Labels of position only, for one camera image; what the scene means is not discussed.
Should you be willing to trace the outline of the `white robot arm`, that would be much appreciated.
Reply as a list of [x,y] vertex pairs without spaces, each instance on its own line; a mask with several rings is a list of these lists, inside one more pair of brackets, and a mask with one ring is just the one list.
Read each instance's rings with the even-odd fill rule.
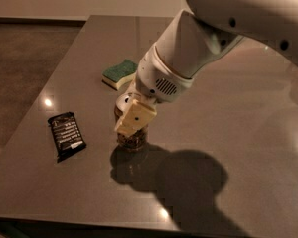
[[191,87],[198,71],[230,52],[244,37],[262,42],[298,66],[298,0],[186,0],[138,64],[117,99],[115,131],[125,137],[146,127],[156,105]]

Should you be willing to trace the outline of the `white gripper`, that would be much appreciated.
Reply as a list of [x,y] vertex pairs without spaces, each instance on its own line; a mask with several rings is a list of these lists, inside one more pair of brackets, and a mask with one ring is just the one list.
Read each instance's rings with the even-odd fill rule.
[[193,84],[170,70],[160,59],[153,44],[138,64],[136,74],[126,93],[116,100],[116,108],[123,112],[115,131],[131,137],[147,126],[157,115],[155,108],[142,102],[173,102]]

